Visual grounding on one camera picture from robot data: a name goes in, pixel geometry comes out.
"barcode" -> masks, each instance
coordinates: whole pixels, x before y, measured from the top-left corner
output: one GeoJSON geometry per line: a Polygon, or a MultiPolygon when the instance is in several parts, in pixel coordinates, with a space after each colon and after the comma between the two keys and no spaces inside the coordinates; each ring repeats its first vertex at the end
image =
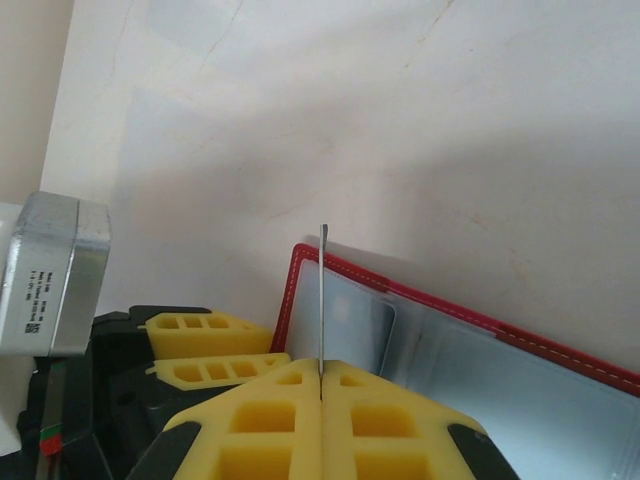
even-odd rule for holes
{"type": "Polygon", "coordinates": [[[40,333],[39,323],[27,323],[24,328],[24,333],[40,333]]]}

